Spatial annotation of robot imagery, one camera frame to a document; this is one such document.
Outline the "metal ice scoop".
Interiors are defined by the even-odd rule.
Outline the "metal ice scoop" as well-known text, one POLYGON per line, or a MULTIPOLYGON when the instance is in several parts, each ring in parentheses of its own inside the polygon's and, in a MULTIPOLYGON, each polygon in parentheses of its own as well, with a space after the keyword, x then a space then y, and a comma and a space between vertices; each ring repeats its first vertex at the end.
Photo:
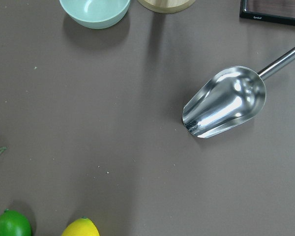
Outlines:
POLYGON ((210 138, 256 116, 266 102, 265 80, 295 59, 295 47, 256 72, 245 66, 223 69, 191 98, 182 122, 198 138, 210 138))

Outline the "wooden stand with round base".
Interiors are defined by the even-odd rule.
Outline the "wooden stand with round base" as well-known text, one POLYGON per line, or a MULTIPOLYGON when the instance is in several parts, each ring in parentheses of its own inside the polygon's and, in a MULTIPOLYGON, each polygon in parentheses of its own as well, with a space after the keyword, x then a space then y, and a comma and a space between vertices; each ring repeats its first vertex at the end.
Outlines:
POLYGON ((195 0, 138 0, 145 8, 157 13, 177 13, 190 7, 195 0))

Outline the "mint green bowl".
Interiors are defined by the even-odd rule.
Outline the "mint green bowl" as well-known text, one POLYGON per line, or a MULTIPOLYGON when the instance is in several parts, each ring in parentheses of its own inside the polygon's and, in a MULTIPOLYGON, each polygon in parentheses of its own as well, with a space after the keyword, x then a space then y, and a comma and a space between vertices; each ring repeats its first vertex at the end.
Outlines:
POLYGON ((78 24, 90 29, 106 29, 127 13, 130 0, 60 0, 64 11, 78 24))

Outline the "yellow lemon near scoop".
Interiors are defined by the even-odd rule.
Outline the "yellow lemon near scoop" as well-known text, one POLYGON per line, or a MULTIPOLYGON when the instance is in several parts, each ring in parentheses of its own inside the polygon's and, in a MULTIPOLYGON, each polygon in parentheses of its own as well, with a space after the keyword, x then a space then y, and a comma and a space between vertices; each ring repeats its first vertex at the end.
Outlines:
POLYGON ((61 236, 100 236, 100 233, 89 218, 82 217, 70 223, 61 236))

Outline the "green lime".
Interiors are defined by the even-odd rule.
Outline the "green lime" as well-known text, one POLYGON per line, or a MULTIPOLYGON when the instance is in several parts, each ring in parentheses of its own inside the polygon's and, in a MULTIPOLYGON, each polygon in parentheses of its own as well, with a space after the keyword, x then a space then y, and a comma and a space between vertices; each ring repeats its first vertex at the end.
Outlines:
POLYGON ((29 220, 16 210, 6 209, 0 215, 0 236, 31 236, 29 220))

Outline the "black framed tray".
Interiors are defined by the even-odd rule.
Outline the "black framed tray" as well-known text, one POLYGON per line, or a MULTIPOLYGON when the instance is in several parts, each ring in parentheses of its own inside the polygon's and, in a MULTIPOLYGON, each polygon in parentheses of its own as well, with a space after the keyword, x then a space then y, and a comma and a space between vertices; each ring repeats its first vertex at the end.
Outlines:
POLYGON ((239 16, 295 26, 295 0, 241 0, 239 16))

